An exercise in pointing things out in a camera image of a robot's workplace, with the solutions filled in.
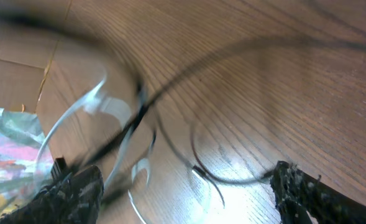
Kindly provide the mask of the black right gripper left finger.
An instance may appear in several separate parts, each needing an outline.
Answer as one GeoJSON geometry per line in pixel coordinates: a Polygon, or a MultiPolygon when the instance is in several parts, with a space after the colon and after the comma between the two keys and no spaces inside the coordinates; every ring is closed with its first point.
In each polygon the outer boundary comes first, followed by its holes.
{"type": "Polygon", "coordinates": [[[90,166],[2,216],[0,224],[95,224],[103,193],[101,171],[90,166]]]}

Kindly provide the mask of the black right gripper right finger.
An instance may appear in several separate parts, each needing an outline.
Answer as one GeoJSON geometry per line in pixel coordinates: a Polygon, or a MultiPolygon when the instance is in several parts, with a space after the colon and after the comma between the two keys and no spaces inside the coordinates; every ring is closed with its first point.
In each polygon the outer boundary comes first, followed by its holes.
{"type": "Polygon", "coordinates": [[[278,161],[270,185],[282,224],[366,224],[366,206],[311,177],[296,165],[278,161]]]}

